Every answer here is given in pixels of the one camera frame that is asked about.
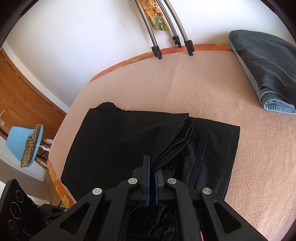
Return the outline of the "black pants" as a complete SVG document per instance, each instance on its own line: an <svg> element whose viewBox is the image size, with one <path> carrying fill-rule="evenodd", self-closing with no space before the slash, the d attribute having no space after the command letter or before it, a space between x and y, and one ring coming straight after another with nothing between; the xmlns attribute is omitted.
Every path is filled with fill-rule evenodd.
<svg viewBox="0 0 296 241"><path fill-rule="evenodd" d="M61 176L75 200L130 178L150 157L151 171L170 170L192 189L226 196L240 127L188 113L123 110L111 102L90 109L69 150Z"/></svg>

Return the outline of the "leopard print cushion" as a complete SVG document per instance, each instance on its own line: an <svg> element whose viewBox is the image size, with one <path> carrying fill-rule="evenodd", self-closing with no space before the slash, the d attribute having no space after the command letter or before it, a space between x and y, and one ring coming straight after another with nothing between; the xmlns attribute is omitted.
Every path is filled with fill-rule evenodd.
<svg viewBox="0 0 296 241"><path fill-rule="evenodd" d="M25 149L20 162L21 168L26 168L32 161L34 149L39 136L41 125L37 124L34 131L27 137L25 142Z"/></svg>

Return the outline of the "light blue chair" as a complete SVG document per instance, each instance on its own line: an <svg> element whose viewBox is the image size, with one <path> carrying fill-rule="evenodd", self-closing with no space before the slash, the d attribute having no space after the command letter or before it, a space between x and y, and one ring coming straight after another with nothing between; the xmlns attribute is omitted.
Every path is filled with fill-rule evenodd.
<svg viewBox="0 0 296 241"><path fill-rule="evenodd" d="M6 146L9 149L9 151L13 154L13 156L19 162L21 162L23 151L25 149L26 139L34 131L34 129L23 128L20 126L14 126L11 128L11 130L9 132L9 135L8 135L8 138L6 141ZM35 157L36 157L38 149L39 149L39 145L41 144L43 130L44 130L43 125L41 125L39 136L38 136L36 146L34 149L32 161L29 164L29 166L27 166L26 168L29 168L32 165L33 161L35 160Z"/></svg>

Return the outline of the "peach fleece bed blanket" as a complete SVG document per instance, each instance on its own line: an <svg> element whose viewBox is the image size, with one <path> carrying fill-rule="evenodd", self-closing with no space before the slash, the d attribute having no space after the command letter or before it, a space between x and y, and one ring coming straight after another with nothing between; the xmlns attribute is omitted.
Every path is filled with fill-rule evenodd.
<svg viewBox="0 0 296 241"><path fill-rule="evenodd" d="M233 52L173 53L110 69L86 84L49 153L66 206L111 189L150 157L208 187L267 240L295 221L295 116L265 110Z"/></svg>

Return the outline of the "wooden door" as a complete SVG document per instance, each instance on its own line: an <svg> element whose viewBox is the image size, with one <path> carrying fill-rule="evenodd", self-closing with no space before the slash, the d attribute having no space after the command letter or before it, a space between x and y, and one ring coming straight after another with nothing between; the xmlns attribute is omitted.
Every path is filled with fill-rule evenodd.
<svg viewBox="0 0 296 241"><path fill-rule="evenodd" d="M11 128L44 127L43 138L53 139L66 113L25 78L4 50L1 50L1 132Z"/></svg>

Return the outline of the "blue folded jeans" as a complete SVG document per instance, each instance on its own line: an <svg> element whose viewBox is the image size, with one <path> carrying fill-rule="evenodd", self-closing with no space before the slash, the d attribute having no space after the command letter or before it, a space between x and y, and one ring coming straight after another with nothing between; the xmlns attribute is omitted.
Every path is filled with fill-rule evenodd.
<svg viewBox="0 0 296 241"><path fill-rule="evenodd" d="M247 68L246 64L244 63L243 59L238 55L236 52L236 49L231 41L229 41L229 46L235 53L236 57L238 58L245 74L247 75L258 99L260 104L263 106L263 108L267 111L273 111L277 113L284 113L284 114L290 114L295 115L295 107L293 104L289 103L287 100L285 100L283 97L276 94L274 91L269 90L268 88L265 88L264 90L259 90L259 87L257 85L257 81Z"/></svg>

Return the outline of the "folded metal drying rack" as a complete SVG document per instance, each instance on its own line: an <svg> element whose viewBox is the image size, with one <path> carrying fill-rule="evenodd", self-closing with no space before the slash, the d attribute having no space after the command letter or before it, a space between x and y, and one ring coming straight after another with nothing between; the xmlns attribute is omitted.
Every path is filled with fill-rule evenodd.
<svg viewBox="0 0 296 241"><path fill-rule="evenodd" d="M144 12L142 5L140 4L140 0L134 0L134 2L137 5L137 9L144 21L144 24L147 28L148 34L151 38L153 55L156 58L161 59L162 53L161 53L161 50L158 46L156 37L154 35L155 30L152 28L152 25ZM193 53L195 52L193 42L188 38L188 36L185 32L185 29L184 29L178 15L177 15L177 13L175 12L172 4L168 0L163 0L163 1L156 0L156 2L158 3L158 5L161 9L161 13L163 14L166 25L169 28L168 32L172 33L172 40L173 40L174 44L178 48L185 47L187 49L188 54L190 56L192 56Z"/></svg>

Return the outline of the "orange floral bed sheet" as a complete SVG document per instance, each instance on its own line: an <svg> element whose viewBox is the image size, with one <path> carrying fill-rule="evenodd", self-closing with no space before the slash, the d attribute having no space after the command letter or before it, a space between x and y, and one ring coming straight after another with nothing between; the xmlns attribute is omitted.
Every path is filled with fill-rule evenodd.
<svg viewBox="0 0 296 241"><path fill-rule="evenodd" d="M113 102L126 110L189 113L191 116L228 123L217 104L218 88L210 94L206 85L224 80L235 54L226 44L196 44L193 56L184 48L163 49L161 60L145 53L118 63L95 75L73 102L49 153L49 173L62 204L70 208L75 199L61 183L66 157L90 108Z"/></svg>

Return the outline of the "dark grey folded garment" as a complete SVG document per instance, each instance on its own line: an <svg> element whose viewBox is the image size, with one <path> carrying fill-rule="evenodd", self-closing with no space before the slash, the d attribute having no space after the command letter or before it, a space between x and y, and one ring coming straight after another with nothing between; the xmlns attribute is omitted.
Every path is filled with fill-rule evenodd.
<svg viewBox="0 0 296 241"><path fill-rule="evenodd" d="M257 81L295 107L295 46L277 36L234 30L229 40Z"/></svg>

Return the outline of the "colourful floral cloth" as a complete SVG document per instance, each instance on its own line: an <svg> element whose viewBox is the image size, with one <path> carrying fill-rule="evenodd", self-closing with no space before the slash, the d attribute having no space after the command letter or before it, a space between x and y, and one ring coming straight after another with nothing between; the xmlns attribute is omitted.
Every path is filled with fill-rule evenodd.
<svg viewBox="0 0 296 241"><path fill-rule="evenodd" d="M156 31L169 31L164 20L163 14L158 3L155 0L140 0L140 4L148 17L152 28Z"/></svg>

